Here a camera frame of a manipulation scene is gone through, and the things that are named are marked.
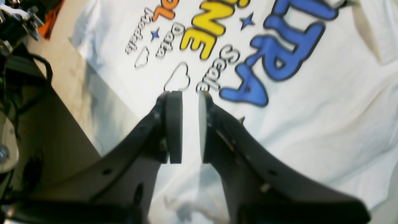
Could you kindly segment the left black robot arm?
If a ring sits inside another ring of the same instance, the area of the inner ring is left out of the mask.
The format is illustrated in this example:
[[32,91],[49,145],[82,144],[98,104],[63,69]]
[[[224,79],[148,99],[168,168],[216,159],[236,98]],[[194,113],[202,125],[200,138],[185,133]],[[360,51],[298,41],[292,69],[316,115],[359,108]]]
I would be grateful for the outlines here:
[[44,26],[45,15],[53,7],[53,0],[1,1],[1,75],[21,82],[44,83],[52,74],[44,75],[36,62],[51,72],[49,62],[26,47],[27,40],[38,41],[39,28]]

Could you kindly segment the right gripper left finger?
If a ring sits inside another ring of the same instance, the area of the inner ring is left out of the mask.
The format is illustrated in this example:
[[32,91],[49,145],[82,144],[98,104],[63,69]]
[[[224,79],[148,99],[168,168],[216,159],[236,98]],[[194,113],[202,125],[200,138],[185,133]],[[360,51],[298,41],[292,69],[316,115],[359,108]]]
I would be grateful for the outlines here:
[[100,161],[55,187],[6,201],[5,224],[147,224],[158,170],[180,164],[181,91],[151,111]]

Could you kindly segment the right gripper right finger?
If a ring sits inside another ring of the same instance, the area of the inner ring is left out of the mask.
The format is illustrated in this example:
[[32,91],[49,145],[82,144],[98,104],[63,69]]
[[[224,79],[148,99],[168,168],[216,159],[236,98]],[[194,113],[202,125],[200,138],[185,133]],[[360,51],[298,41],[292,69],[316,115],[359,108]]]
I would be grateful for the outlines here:
[[208,92],[199,94],[203,163],[221,177],[232,224],[367,224],[359,199],[315,182],[261,146]]

